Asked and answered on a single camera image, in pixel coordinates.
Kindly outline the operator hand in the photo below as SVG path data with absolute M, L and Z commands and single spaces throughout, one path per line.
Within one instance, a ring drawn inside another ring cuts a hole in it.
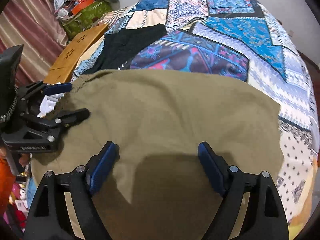
M 1 155 L 1 159 L 8 159 L 7 149 L 4 146 L 1 146 L 0 155 Z M 30 161 L 30 154 L 29 153 L 16 154 L 16 155 L 12 155 L 12 158 L 15 162 L 19 163 L 22 167 L 26 167 Z

